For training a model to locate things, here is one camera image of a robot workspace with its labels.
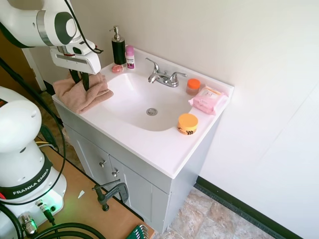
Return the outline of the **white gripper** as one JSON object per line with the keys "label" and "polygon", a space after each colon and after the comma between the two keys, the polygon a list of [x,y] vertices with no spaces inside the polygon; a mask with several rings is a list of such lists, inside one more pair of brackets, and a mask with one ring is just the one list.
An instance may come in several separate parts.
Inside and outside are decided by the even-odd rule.
{"label": "white gripper", "polygon": [[89,74],[97,74],[101,71],[101,64],[96,53],[90,52],[86,55],[66,56],[57,48],[50,48],[50,55],[53,63],[62,68],[70,69],[69,73],[77,84],[81,81],[85,91],[89,90]]}

